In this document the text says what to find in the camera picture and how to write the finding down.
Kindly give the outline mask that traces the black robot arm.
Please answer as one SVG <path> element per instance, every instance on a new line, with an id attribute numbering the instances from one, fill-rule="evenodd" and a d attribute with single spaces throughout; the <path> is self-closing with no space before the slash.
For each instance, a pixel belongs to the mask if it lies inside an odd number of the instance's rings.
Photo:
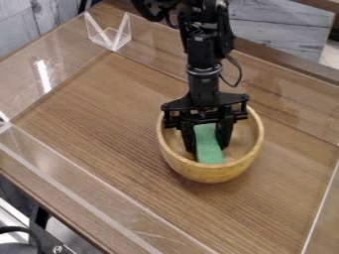
<path id="1" fill-rule="evenodd" d="M 182 132 L 186 150 L 198 151 L 195 128 L 215 126 L 217 143 L 227 148 L 234 126 L 249 118 L 246 94 L 221 91 L 223 61 L 231 56 L 235 35 L 230 21 L 229 0 L 131 0 L 142 17 L 166 22 L 181 31 L 187 54 L 189 92 L 162 105 L 163 124 Z"/>

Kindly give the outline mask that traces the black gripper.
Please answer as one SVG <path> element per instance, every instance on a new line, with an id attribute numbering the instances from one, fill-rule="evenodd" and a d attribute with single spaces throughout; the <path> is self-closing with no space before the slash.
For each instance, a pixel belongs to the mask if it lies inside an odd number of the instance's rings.
<path id="1" fill-rule="evenodd" d="M 234 125 L 249 117 L 250 97 L 242 93 L 221 91 L 222 69 L 187 68 L 189 92 L 165 103 L 163 123 L 166 128 L 181 129 L 186 150 L 197 153 L 194 125 L 215 123 L 217 138 L 222 149 L 230 146 Z"/>

